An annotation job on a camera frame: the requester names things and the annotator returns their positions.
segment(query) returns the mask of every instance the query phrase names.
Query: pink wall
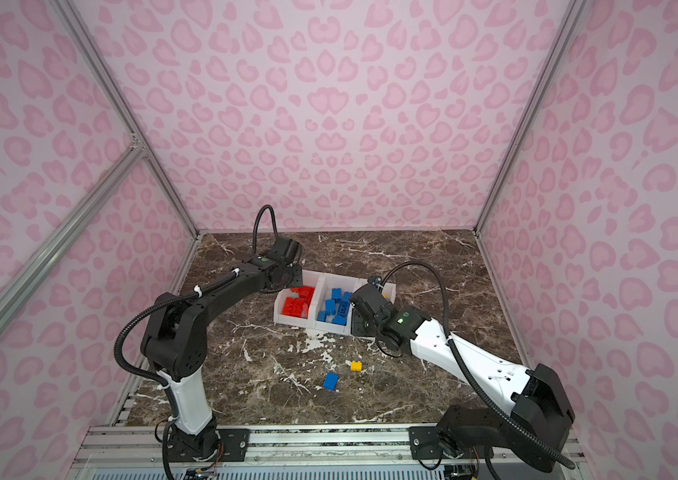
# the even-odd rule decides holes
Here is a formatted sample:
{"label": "pink wall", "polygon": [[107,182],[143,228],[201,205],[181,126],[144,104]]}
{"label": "pink wall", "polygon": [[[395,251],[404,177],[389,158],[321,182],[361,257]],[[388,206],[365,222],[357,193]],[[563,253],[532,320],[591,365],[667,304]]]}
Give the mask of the pink wall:
{"label": "pink wall", "polygon": [[125,145],[43,0],[0,2],[0,290]]}
{"label": "pink wall", "polygon": [[78,2],[201,228],[470,227],[568,0]]}
{"label": "pink wall", "polygon": [[678,0],[595,3],[484,239],[596,478],[678,479]]}
{"label": "pink wall", "polygon": [[62,478],[114,406],[126,373],[113,341],[169,288],[189,242],[149,175],[137,165],[0,338],[0,478]]}

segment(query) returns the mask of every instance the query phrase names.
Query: blue lego brick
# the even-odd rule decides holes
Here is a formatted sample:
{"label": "blue lego brick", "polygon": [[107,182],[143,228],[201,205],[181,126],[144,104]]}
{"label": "blue lego brick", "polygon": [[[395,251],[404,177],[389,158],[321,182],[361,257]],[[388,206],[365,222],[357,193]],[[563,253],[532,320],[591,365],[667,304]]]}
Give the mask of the blue lego brick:
{"label": "blue lego brick", "polygon": [[339,381],[339,375],[336,373],[329,373],[326,375],[326,379],[323,381],[323,388],[326,390],[331,390],[332,392],[337,388],[337,382]]}
{"label": "blue lego brick", "polygon": [[337,305],[333,300],[326,300],[326,315],[336,315]]}
{"label": "blue lego brick", "polygon": [[350,311],[350,303],[345,302],[344,300],[342,302],[339,302],[339,308],[337,309],[337,315],[343,316],[345,319],[347,318],[347,313]]}

